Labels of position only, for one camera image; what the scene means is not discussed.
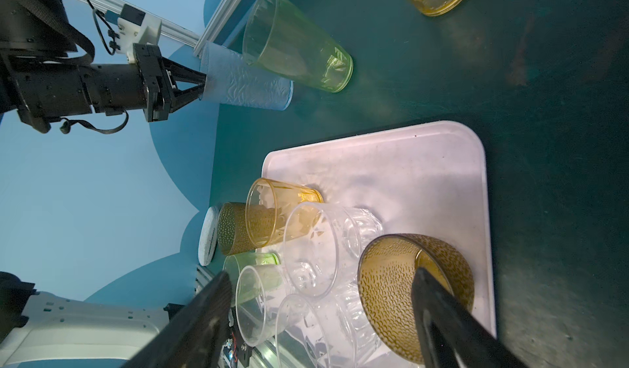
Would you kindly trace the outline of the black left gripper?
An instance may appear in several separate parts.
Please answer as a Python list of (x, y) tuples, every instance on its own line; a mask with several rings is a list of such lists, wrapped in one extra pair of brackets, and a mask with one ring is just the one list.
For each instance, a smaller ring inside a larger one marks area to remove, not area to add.
[[(10, 55), (9, 109), (36, 131), (49, 132), (55, 122), (69, 126), (72, 116), (92, 113), (141, 110), (148, 122), (164, 121), (202, 98), (206, 74), (164, 58), (157, 46), (136, 44), (133, 52), (134, 64), (79, 65)], [(170, 76), (197, 86), (172, 90)]]

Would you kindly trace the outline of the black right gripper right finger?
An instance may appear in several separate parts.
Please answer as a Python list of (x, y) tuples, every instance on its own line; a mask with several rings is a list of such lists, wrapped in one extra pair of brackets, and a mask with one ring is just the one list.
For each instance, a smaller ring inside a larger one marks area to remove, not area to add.
[(525, 366), (424, 268), (414, 274), (411, 301), (424, 366)]

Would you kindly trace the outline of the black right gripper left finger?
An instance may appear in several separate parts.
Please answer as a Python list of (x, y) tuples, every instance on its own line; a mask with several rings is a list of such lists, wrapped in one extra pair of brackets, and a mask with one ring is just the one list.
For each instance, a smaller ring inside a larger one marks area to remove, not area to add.
[(125, 367), (217, 367), (229, 335), (229, 275), (221, 271)]

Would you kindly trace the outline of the tall blue plastic glass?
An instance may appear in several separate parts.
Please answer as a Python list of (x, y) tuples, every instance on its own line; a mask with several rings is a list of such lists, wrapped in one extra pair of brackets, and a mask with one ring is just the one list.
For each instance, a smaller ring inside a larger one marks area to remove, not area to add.
[(291, 80), (248, 65), (242, 55), (224, 46), (207, 42), (200, 69), (206, 74), (203, 101), (275, 111), (291, 103)]

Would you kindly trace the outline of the clear faceted glass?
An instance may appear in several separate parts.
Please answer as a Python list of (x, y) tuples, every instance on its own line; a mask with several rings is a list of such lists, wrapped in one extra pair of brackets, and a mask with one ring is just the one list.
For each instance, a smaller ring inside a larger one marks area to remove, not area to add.
[(288, 217), (283, 265), (298, 293), (322, 298), (356, 280), (360, 256), (382, 234), (368, 209), (304, 202)]
[(235, 307), (245, 344), (256, 347), (275, 335), (279, 307), (293, 293), (282, 265), (247, 266), (240, 272)]
[(320, 299), (287, 296), (278, 309), (275, 340), (280, 367), (360, 367), (382, 345), (355, 284)]

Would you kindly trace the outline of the tall yellow-green glass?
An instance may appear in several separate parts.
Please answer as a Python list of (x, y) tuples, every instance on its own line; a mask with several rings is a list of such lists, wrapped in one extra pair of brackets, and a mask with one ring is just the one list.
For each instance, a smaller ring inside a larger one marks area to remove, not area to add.
[(224, 260), (223, 271), (229, 275), (232, 290), (235, 291), (239, 275), (247, 266), (280, 265), (280, 258), (276, 253), (247, 252), (229, 255)]

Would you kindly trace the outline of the amber dimpled glass front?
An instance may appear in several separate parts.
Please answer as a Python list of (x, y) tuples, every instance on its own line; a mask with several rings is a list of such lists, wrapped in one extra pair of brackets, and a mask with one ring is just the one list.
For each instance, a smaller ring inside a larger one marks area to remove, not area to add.
[(380, 340), (401, 358), (424, 364), (415, 327), (411, 288), (424, 268), (468, 311), (473, 308), (470, 265), (452, 245), (427, 235), (389, 234), (364, 249), (357, 281), (365, 314)]

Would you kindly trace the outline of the dark amber dimpled glass back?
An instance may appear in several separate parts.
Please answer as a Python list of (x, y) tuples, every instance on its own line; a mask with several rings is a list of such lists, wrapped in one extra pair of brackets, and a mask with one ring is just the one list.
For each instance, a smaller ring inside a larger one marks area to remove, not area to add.
[(247, 233), (246, 204), (225, 203), (218, 218), (217, 235), (221, 253), (225, 256), (255, 250)]

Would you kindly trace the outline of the tall green plastic glass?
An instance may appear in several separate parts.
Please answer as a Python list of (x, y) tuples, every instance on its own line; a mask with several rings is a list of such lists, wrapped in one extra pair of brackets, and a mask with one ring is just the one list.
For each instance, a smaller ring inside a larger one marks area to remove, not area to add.
[(330, 93), (347, 86), (354, 68), (350, 54), (289, 0), (256, 0), (242, 55), (249, 65)]

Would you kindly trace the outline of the short yellow glass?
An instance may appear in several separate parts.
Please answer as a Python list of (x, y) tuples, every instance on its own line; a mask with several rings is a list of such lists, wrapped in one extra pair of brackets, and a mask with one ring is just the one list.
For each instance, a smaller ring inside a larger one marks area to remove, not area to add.
[(255, 248), (275, 245), (283, 239), (288, 216), (304, 202), (322, 203), (316, 189), (267, 178), (257, 179), (247, 195), (245, 222)]

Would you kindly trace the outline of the pink plastic tray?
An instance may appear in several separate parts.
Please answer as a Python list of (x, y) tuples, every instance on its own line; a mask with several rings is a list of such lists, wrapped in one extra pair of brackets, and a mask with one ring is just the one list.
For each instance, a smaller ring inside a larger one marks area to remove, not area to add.
[(262, 176), (316, 189), (321, 204), (368, 209), (382, 235), (452, 245), (472, 269), (471, 314), (496, 332), (485, 152), (468, 127), (432, 122), (275, 151)]

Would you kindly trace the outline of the white round disc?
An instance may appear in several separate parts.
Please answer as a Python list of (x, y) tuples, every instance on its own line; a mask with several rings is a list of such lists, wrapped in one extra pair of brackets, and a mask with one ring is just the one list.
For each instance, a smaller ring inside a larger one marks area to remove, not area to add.
[(210, 207), (204, 218), (198, 243), (198, 261), (201, 266), (208, 266), (214, 258), (218, 243), (219, 208)]

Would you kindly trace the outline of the aluminium frame left post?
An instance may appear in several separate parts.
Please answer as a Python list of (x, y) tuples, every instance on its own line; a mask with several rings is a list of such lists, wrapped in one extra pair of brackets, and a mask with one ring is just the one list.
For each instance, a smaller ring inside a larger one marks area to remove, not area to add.
[(209, 24), (201, 35), (193, 49), (193, 55), (199, 57), (207, 42), (214, 42), (221, 30), (238, 7), (242, 0), (221, 0), (218, 4)]

